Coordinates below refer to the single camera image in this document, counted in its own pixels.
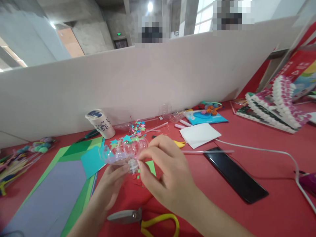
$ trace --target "white cup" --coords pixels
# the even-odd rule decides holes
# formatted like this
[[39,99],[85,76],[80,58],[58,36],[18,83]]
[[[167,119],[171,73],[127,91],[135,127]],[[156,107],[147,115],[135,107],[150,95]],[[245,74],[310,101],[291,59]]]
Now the white cup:
[[109,118],[105,115],[102,110],[92,110],[86,114],[86,119],[105,139],[109,139],[115,135],[115,130],[111,125]]

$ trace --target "hand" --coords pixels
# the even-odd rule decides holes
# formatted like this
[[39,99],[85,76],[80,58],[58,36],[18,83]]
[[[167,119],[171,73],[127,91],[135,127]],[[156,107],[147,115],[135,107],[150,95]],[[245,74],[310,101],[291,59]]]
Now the hand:
[[124,165],[120,168],[109,165],[104,171],[89,203],[97,208],[102,208],[103,211],[110,210],[118,197],[125,174],[128,171],[129,165]]
[[[141,161],[152,158],[163,171],[159,182]],[[173,213],[187,219],[197,194],[187,160],[182,151],[168,136],[159,135],[139,155],[141,179],[152,195]]]

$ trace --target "yellow scissors handle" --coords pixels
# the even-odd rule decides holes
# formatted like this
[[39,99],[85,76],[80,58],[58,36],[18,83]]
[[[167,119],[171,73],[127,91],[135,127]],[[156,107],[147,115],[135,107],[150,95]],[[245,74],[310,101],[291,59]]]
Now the yellow scissors handle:
[[163,214],[163,215],[157,216],[149,221],[142,221],[141,232],[146,237],[154,237],[148,230],[146,230],[146,228],[148,228],[148,227],[150,227],[158,222],[165,221],[168,219],[173,219],[175,221],[175,233],[174,233],[173,237],[178,237],[180,226],[179,226],[178,218],[174,214]]

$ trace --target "light purple paper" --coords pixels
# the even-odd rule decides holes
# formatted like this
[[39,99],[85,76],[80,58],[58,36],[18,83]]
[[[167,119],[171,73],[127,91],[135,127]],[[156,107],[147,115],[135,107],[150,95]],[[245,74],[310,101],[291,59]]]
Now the light purple paper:
[[60,236],[85,182],[81,161],[58,162],[1,235]]

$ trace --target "black phone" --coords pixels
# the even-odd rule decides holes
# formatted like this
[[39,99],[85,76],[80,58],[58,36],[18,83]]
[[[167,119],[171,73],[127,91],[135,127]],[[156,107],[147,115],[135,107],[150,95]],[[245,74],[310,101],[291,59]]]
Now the black phone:
[[[209,151],[217,150],[221,149],[215,147]],[[245,202],[253,204],[269,195],[260,184],[225,153],[204,153],[204,155]]]

